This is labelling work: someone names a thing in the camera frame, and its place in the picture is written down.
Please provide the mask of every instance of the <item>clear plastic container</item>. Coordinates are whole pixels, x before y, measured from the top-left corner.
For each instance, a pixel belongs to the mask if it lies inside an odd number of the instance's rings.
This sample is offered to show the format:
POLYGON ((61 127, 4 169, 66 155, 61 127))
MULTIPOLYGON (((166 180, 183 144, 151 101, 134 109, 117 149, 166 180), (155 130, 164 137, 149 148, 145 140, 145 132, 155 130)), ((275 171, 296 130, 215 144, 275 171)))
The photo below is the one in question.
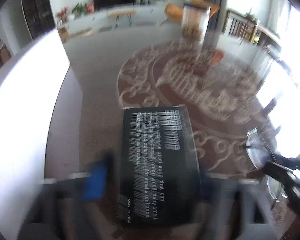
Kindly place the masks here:
POLYGON ((207 32, 210 7, 198 7, 186 3, 183 8, 182 37, 201 41, 207 32))

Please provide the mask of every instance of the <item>wooden table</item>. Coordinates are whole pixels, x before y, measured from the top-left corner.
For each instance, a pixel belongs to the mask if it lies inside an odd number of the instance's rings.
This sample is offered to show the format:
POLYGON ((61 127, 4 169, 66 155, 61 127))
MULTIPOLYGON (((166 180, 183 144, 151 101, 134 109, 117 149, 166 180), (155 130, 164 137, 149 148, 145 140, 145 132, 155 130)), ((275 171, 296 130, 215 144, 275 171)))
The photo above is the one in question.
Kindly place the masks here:
POLYGON ((108 18, 113 18, 114 17, 114 26, 117 28, 118 24, 119 24, 119 17, 123 16, 123 15, 127 15, 130 25, 132 24, 132 17, 131 15, 135 16, 136 14, 136 10, 129 10, 129 11, 118 11, 118 12, 114 12, 109 14, 108 18))

